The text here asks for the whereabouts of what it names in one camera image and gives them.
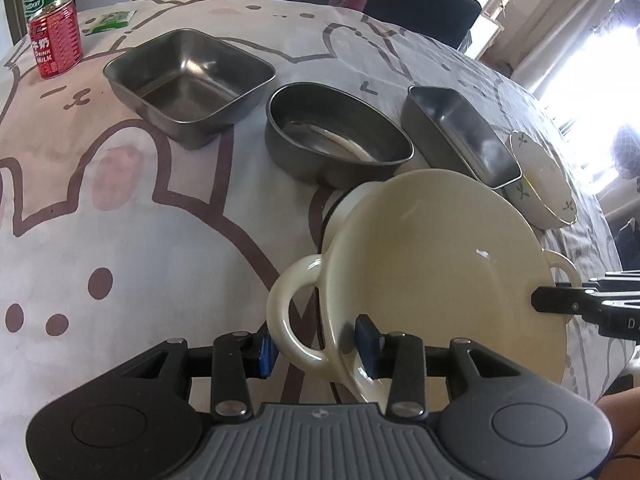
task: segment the snack packet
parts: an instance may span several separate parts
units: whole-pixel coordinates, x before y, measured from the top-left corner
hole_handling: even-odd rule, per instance
[[[135,10],[117,10],[116,12],[104,14],[101,18],[92,23],[92,26],[89,27],[85,34],[91,35],[105,30],[127,27],[135,13]]]

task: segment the can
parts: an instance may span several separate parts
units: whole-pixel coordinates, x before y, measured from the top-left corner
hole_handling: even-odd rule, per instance
[[[29,21],[33,55],[43,79],[65,73],[82,59],[82,43],[74,0],[56,0]]]

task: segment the bolt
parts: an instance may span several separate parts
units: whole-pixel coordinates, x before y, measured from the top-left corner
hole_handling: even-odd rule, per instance
[[[222,416],[240,416],[246,413],[246,404],[240,400],[223,400],[216,404],[216,413]]]
[[[402,400],[401,402],[394,402],[391,406],[391,411],[402,418],[413,418],[414,416],[422,415],[424,408],[412,400]]]

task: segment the cartoon tablecloth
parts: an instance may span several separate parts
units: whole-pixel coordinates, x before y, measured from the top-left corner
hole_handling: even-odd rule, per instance
[[[396,122],[408,86],[455,88],[503,139],[526,131],[563,168],[578,223],[547,232],[543,245],[569,256],[584,278],[620,269],[598,202],[574,177],[556,128],[532,96],[482,64],[360,12],[277,0],[141,0],[82,12],[80,26],[120,9],[137,11],[129,27],[84,36],[84,59],[62,76],[40,78],[26,39],[0,63],[3,480],[35,478],[24,431],[45,403],[163,339],[206,346],[256,330],[278,274],[316,250],[332,192],[272,163],[264,105],[188,152],[114,97],[105,64],[168,30],[196,28],[268,60],[277,70],[270,90],[326,83]],[[292,323],[311,344],[309,297],[296,296]],[[581,319],[567,330],[563,384],[595,401],[633,345]],[[250,387],[256,403],[331,398],[327,384],[284,359]]]

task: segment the square metal pan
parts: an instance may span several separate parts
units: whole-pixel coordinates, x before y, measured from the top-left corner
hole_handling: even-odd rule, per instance
[[[103,73],[127,107],[195,149],[248,115],[275,69],[238,47],[181,28],[122,54]]]
[[[466,174],[492,189],[522,176],[492,127],[452,88],[409,87],[400,122],[432,168]]]

